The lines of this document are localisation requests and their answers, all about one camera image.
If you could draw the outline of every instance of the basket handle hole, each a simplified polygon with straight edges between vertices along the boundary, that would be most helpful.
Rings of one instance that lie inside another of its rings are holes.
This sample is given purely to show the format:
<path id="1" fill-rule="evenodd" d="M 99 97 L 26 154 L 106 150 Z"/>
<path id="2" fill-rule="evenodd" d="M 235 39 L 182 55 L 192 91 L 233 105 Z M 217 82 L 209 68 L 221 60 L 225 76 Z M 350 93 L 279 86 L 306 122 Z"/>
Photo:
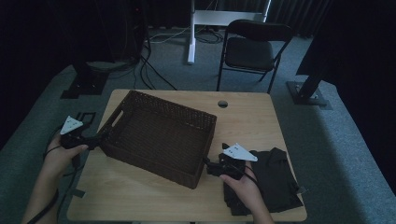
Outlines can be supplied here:
<path id="1" fill-rule="evenodd" d="M 221 108 L 226 108 L 228 106 L 227 101 L 218 101 L 218 106 Z"/>
<path id="2" fill-rule="evenodd" d="M 117 116 L 117 118 L 114 119 L 113 123 L 111 124 L 111 127 L 114 128 L 114 126 L 116 125 L 116 123 L 119 122 L 119 120 L 120 120 L 120 118 L 122 117 L 122 115 L 123 115 L 123 111 L 121 110 L 121 112 L 119 113 L 119 115 Z"/>

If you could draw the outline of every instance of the metal stand base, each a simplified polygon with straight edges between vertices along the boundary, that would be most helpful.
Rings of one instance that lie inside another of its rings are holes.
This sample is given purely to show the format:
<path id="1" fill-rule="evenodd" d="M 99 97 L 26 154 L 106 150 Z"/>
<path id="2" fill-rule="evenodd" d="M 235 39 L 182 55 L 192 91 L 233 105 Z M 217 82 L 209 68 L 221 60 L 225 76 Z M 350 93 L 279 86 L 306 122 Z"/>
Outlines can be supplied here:
<path id="1" fill-rule="evenodd" d="M 288 85 L 293 102 L 296 105 L 318 105 L 322 110 L 332 110 L 330 102 L 323 99 L 319 89 L 316 89 L 311 97 L 301 98 L 298 93 L 304 84 L 303 82 L 288 81 L 286 84 Z"/>
<path id="2" fill-rule="evenodd" d="M 109 73 L 93 72 L 95 79 L 88 85 L 80 85 L 78 77 L 71 84 L 69 90 L 62 93 L 61 99 L 77 99 L 80 95 L 101 95 L 106 85 Z"/>

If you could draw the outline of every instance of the person's left hand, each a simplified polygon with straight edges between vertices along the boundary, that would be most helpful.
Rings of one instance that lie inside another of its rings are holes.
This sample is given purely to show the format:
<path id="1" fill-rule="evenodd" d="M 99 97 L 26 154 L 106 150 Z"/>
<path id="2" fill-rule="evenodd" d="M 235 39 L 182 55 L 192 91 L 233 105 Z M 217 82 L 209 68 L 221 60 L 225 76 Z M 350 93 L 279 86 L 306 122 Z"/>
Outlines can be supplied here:
<path id="1" fill-rule="evenodd" d="M 61 178 L 73 157 L 88 148 L 86 145 L 65 149 L 61 146 L 61 135 L 56 134 L 47 148 L 47 156 L 41 169 L 42 175 Z"/>

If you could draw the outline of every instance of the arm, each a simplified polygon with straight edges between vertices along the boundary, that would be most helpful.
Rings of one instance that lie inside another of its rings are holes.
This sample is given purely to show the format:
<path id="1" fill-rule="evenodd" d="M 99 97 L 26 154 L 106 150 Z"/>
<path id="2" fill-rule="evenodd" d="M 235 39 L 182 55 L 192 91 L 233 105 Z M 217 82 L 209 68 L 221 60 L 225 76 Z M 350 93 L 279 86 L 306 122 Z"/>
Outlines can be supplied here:
<path id="1" fill-rule="evenodd" d="M 256 178 L 250 169 L 246 168 L 245 172 L 253 178 Z M 253 220 L 256 224 L 274 223 L 268 212 L 267 206 L 265 206 L 262 200 L 262 195 L 253 181 L 245 175 L 242 176 L 240 180 L 235 180 L 227 175 L 221 175 L 220 178 L 236 192 L 238 198 L 251 211 Z"/>
<path id="2" fill-rule="evenodd" d="M 87 146 L 78 146 L 70 149 L 59 147 L 61 136 L 58 134 L 49 144 L 48 154 L 38 174 L 29 203 L 23 216 L 23 224 L 28 223 L 41 212 L 52 200 L 59 182 L 68 164 L 78 153 L 87 149 Z M 57 223 L 57 205 L 51 207 L 46 215 L 37 223 Z"/>

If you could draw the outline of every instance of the gray carpet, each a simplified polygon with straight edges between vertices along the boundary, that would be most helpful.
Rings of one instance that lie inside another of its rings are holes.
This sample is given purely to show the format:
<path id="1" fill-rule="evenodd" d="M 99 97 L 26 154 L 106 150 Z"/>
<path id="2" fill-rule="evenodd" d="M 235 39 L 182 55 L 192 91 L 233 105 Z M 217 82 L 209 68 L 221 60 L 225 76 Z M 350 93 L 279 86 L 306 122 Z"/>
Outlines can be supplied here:
<path id="1" fill-rule="evenodd" d="M 396 223 L 395 196 L 335 87 L 324 82 L 319 85 L 332 110 L 295 105 L 290 98 L 286 81 L 306 79 L 295 74 L 310 42 L 311 39 L 293 38 L 285 50 L 271 92 L 297 180 L 309 189 L 303 196 L 308 213 L 304 223 Z M 197 42 L 195 64 L 187 65 L 188 40 L 171 39 L 152 44 L 148 61 L 178 90 L 214 91 L 220 51 L 221 44 Z M 140 65 L 135 70 L 113 73 L 102 95 L 80 96 L 76 100 L 60 99 L 73 81 L 75 72 L 72 67 L 65 68 L 51 81 L 0 153 L 0 223 L 21 221 L 40 169 L 41 154 L 53 129 L 68 115 L 96 112 L 94 124 L 85 132 L 87 136 L 93 135 L 113 90 L 147 89 L 140 79 L 139 69 Z M 156 89 L 171 90 L 151 69 L 148 73 Z M 269 82 L 269 77 L 259 83 L 259 77 L 255 75 L 227 74 L 221 85 L 222 91 L 266 91 Z M 68 181 L 66 177 L 61 192 Z M 69 202 L 70 198 L 67 198 L 60 223 L 77 223 L 66 218 Z"/>

